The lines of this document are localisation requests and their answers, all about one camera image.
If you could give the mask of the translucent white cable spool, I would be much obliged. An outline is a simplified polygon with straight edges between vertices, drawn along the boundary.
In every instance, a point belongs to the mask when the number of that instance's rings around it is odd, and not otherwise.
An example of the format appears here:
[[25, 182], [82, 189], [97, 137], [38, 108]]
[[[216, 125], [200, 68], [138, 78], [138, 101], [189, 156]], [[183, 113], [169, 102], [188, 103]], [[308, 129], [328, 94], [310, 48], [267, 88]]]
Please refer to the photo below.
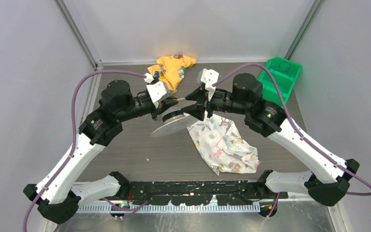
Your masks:
[[177, 104], [171, 106], [162, 114], [160, 117], [162, 125], [151, 133], [152, 138], [164, 137], [178, 133], [198, 121], [190, 114], [183, 112], [184, 107], [193, 105], [196, 103], [195, 101], [188, 101], [185, 98], [174, 98], [173, 101]]

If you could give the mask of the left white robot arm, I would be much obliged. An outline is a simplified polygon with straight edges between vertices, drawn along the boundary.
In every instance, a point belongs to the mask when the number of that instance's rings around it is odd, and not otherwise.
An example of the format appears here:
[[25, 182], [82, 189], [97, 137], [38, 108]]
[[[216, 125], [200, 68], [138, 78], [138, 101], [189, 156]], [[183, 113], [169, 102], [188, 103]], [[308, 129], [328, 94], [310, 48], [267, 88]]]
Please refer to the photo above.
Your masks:
[[37, 205], [47, 220], [63, 224], [79, 207], [106, 197], [123, 200], [130, 182], [119, 172], [77, 185], [76, 180], [88, 164], [123, 130], [123, 122], [151, 114], [153, 119], [178, 103], [167, 85], [158, 81], [133, 96], [127, 81], [110, 82], [101, 93], [100, 106], [80, 125], [66, 154], [48, 176], [37, 184], [28, 184], [23, 192]]

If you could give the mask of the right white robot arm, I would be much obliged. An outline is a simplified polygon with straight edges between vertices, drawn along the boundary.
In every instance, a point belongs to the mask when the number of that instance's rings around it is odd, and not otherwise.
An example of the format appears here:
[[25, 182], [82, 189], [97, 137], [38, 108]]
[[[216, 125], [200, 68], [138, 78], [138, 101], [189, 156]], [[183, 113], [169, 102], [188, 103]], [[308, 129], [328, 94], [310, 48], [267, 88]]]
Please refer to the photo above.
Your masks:
[[206, 84], [186, 95], [192, 105], [183, 111], [197, 118], [213, 111], [244, 115], [245, 124], [256, 133], [284, 147], [308, 167], [301, 173], [265, 170], [257, 181], [257, 194], [269, 198], [279, 192], [309, 195], [325, 206], [334, 206], [347, 193], [350, 179], [359, 169], [354, 159], [344, 160], [330, 153], [306, 133], [278, 104], [262, 97], [262, 84], [248, 73], [233, 78], [232, 91], [217, 89], [210, 94]]

